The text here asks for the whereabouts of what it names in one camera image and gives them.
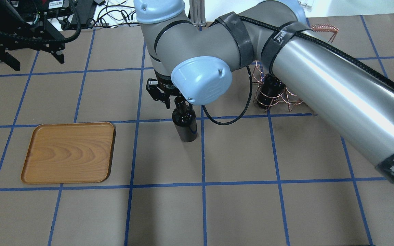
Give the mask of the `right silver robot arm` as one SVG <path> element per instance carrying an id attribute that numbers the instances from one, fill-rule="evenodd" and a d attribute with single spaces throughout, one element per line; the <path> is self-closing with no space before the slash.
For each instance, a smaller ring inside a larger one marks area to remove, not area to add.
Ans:
<path id="1" fill-rule="evenodd" d="M 394 184 L 394 82 L 318 39 L 295 0 L 267 0 L 199 31 L 182 0 L 135 0 L 154 69 L 194 105 L 260 61 Z"/>

